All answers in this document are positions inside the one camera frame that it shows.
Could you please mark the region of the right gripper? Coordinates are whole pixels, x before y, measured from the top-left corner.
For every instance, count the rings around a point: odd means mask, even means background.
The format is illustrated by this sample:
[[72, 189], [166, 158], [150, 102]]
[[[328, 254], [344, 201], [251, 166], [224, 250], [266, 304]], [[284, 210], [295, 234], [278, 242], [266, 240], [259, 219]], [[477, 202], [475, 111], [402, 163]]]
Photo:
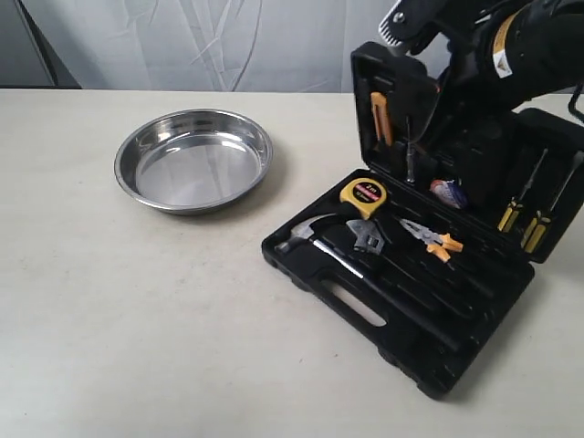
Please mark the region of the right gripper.
[[465, 99], [497, 97], [492, 45], [497, 19], [496, 1], [440, 1], [433, 23], [444, 37], [447, 65], [439, 74], [439, 90]]

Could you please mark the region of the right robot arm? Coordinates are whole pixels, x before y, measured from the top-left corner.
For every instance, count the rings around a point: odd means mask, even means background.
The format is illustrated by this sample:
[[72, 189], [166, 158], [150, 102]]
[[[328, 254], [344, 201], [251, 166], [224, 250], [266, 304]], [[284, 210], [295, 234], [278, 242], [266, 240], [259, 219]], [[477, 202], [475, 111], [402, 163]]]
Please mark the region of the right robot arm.
[[403, 1], [401, 38], [412, 53], [449, 41], [449, 89], [511, 110], [583, 80], [580, 1]]

